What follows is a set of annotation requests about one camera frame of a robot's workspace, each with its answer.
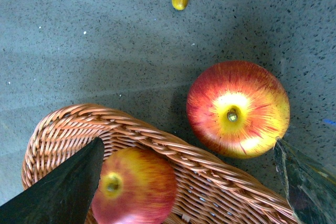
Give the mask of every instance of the wicker basket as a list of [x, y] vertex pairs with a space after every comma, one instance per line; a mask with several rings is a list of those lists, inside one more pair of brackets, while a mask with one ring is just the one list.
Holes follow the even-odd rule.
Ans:
[[[129, 146], [166, 156], [175, 169], [178, 196], [165, 223], [297, 223], [287, 202], [246, 172], [122, 111], [97, 104], [68, 106], [39, 122], [23, 161], [24, 189], [95, 136], [103, 139], [105, 159]], [[86, 224], [96, 223], [89, 210]]]

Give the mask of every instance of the apple stem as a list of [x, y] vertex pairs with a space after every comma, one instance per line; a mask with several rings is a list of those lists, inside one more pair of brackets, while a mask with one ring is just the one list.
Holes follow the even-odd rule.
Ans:
[[229, 119], [230, 122], [236, 122], [238, 120], [238, 115], [236, 111], [229, 111], [227, 113], [227, 118]]

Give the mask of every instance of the yellow-red apple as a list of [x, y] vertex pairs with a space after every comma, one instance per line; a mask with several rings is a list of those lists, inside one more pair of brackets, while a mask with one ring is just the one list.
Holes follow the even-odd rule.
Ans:
[[124, 148], [104, 161], [92, 212], [98, 224], [160, 224], [176, 194], [168, 161], [151, 150]]
[[187, 96], [187, 116], [197, 138], [214, 152], [251, 158], [273, 148], [290, 117], [279, 80], [265, 68], [233, 60], [206, 69]]

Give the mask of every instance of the speckled floor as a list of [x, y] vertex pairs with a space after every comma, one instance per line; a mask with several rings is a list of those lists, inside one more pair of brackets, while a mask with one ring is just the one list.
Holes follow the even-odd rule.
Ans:
[[[124, 110], [201, 146], [186, 95], [227, 59], [276, 75], [291, 103], [287, 140], [335, 165], [336, 0], [190, 0], [181, 12], [170, 1], [0, 0], [0, 205], [23, 190], [36, 124], [66, 105]], [[283, 193], [272, 152], [222, 159]]]

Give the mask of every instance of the dark plastic object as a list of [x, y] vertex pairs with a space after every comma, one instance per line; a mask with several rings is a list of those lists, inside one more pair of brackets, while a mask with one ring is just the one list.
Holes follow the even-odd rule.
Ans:
[[304, 224], [336, 223], [336, 176], [284, 140], [274, 157], [286, 198]]
[[96, 137], [0, 207], [1, 224], [81, 224], [98, 188], [104, 144]]

